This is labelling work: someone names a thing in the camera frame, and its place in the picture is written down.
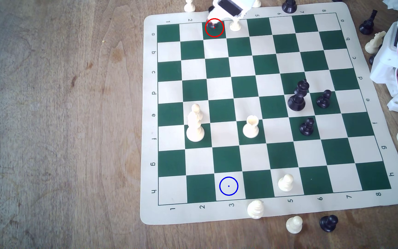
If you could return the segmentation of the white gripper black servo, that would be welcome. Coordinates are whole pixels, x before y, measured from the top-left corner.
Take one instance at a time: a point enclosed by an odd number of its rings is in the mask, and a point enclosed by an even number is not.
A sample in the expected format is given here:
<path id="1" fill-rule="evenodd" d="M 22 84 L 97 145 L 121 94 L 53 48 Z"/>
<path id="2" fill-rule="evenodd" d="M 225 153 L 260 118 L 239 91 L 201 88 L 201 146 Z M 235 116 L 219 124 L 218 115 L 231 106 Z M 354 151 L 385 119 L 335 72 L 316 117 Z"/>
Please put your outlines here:
<path id="1" fill-rule="evenodd" d="M 253 7 L 253 0 L 213 0 L 209 7 L 209 20 L 242 19 Z"/>

